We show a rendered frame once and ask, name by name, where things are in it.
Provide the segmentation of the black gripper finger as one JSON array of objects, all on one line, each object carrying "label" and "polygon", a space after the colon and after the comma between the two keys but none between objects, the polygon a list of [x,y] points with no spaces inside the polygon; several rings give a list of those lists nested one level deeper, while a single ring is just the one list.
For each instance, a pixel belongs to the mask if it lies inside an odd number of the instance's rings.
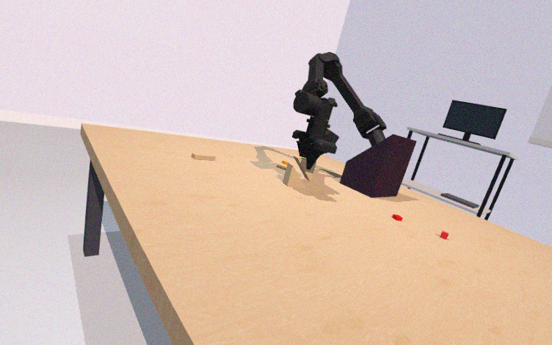
[{"label": "black gripper finger", "polygon": [[305,158],[307,158],[307,146],[308,147],[313,147],[312,144],[309,145],[309,144],[305,144],[305,143],[302,143],[302,142],[299,142],[299,141],[297,141],[297,146],[298,146],[298,150],[299,150],[299,156],[305,157]]},{"label": "black gripper finger", "polygon": [[307,161],[306,161],[307,170],[310,170],[311,167],[316,162],[316,160],[320,157],[320,155],[324,153],[327,153],[327,152],[316,150],[312,147],[307,146]]}]

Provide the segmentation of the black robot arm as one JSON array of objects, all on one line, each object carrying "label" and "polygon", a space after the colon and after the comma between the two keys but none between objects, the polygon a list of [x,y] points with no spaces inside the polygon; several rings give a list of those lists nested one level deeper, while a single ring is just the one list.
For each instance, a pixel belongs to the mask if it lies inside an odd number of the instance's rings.
[{"label": "black robot arm", "polygon": [[[333,107],[338,105],[334,98],[326,99],[322,97],[328,91],[324,77],[333,82],[353,111],[353,122],[361,136],[369,139],[371,146],[385,139],[382,131],[387,128],[386,124],[377,113],[364,106],[357,93],[344,77],[343,65],[336,54],[332,52],[316,54],[309,60],[308,65],[308,81],[302,90],[295,93],[296,98],[293,107],[296,112],[330,120]],[[374,127],[376,128],[370,131]],[[370,132],[367,133],[368,131]]]}]

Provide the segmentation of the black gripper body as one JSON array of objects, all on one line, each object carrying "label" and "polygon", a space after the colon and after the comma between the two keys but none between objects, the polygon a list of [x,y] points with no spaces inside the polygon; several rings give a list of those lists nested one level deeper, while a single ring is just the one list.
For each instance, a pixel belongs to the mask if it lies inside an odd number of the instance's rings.
[{"label": "black gripper body", "polygon": [[299,139],[299,142],[305,144],[312,144],[312,148],[328,153],[336,153],[337,145],[333,142],[327,141],[327,138],[324,138],[327,128],[330,128],[329,120],[324,120],[321,118],[310,116],[310,119],[307,118],[308,127],[307,131],[296,130],[293,132],[292,137]]}]

